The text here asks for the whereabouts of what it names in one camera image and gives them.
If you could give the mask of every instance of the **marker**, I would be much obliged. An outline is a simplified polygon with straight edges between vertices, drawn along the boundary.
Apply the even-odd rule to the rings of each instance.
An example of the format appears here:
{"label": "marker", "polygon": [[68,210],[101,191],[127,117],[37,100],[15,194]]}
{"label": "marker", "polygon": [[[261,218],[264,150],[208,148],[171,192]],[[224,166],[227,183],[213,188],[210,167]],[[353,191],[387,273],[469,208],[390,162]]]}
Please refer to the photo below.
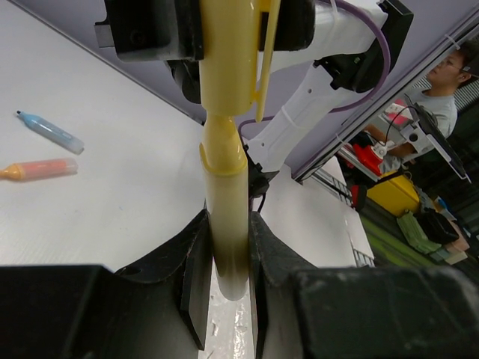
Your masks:
{"label": "marker", "polygon": [[47,161],[14,163],[0,171],[0,178],[16,181],[37,180],[76,174],[77,170],[78,165],[74,159],[49,159]]}
{"label": "marker", "polygon": [[63,148],[66,148],[76,155],[79,155],[83,152],[83,147],[85,145],[82,141],[70,133],[65,132],[63,129],[58,128],[53,123],[50,123],[35,114],[26,114],[25,112],[21,111],[17,111],[16,113],[18,114],[18,117],[23,120],[25,125],[32,131],[35,131],[45,138],[48,138],[50,141],[59,144]]}

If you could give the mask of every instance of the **red object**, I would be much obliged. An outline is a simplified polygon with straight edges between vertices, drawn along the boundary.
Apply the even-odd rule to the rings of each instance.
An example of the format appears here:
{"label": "red object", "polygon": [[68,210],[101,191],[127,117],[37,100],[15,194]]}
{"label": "red object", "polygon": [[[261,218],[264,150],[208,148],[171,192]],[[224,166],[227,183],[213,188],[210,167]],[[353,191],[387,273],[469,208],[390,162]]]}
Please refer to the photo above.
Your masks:
{"label": "red object", "polygon": [[382,159],[374,153],[372,146],[361,147],[358,144],[354,144],[353,149],[358,160],[380,177],[381,170],[379,169],[379,165],[381,165]]}

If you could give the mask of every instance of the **yellow clip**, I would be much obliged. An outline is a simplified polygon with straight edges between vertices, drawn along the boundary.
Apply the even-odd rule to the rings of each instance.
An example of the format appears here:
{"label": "yellow clip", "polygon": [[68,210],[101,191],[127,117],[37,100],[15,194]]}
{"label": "yellow clip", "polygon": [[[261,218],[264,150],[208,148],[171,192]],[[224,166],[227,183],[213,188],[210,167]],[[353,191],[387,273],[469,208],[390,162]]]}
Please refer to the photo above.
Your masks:
{"label": "yellow clip", "polygon": [[275,49],[276,28],[278,27],[278,15],[281,0],[263,0],[261,7],[269,2],[268,28],[266,30],[266,42],[263,52],[263,66],[261,67],[260,89],[256,93],[257,108],[256,122],[261,122],[264,115],[264,106],[266,104],[266,93],[269,84],[269,69],[271,68],[272,53]]}

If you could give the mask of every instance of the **yellow box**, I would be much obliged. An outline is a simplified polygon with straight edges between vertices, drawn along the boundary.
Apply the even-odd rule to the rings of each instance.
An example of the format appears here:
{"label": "yellow box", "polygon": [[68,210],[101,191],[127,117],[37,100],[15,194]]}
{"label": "yellow box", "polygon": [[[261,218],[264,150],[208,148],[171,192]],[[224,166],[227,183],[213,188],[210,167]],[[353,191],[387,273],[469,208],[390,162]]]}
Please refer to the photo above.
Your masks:
{"label": "yellow box", "polygon": [[417,213],[421,206],[414,185],[405,176],[375,185],[367,191],[367,196],[396,217],[403,215],[406,210]]}

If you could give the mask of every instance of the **black bag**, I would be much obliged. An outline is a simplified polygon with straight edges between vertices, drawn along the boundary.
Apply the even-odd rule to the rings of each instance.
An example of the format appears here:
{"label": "black bag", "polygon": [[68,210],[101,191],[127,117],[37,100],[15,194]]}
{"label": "black bag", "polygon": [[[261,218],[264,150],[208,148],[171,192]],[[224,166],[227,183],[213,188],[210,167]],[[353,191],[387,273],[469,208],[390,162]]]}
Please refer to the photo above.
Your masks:
{"label": "black bag", "polygon": [[446,245],[459,238],[454,227],[452,227],[448,219],[441,213],[430,210],[417,215],[417,219],[422,230],[431,242]]}

